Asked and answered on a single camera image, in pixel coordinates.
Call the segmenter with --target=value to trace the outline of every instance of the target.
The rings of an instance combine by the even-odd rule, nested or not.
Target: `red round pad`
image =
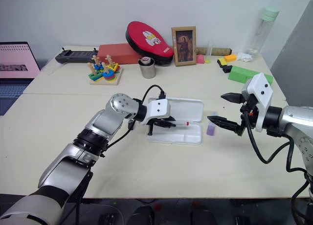
[[[156,64],[169,64],[173,58],[173,49],[156,30],[145,23],[138,21],[129,23],[126,39],[137,53],[153,58]]]

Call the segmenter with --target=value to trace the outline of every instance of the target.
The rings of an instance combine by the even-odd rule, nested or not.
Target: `green sponge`
[[[236,81],[236,82],[246,83],[247,80],[249,80],[255,74],[258,74],[258,73],[259,72],[248,70],[248,69],[245,69],[242,67],[233,66],[233,68],[231,69],[231,71],[229,73],[228,79]],[[273,76],[267,75],[267,74],[264,74],[264,75],[265,75],[267,81],[269,82],[269,84],[272,85]]]

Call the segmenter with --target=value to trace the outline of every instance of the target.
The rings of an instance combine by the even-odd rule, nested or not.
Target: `metal cup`
[[[150,57],[142,57],[138,61],[141,74],[144,78],[153,78],[156,76],[155,60]]]

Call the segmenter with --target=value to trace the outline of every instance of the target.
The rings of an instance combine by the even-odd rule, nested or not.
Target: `framed picture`
[[[195,65],[197,63],[196,27],[172,28],[172,36],[175,65]]]

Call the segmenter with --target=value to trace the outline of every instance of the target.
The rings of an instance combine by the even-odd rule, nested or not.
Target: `water bottle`
[[[252,38],[250,46],[246,51],[247,54],[250,54],[253,57],[256,57],[259,54],[265,42],[265,39],[268,36],[269,31],[274,24],[274,21],[276,20],[278,13],[279,11],[272,7],[265,7],[263,9],[261,21],[254,37]]]

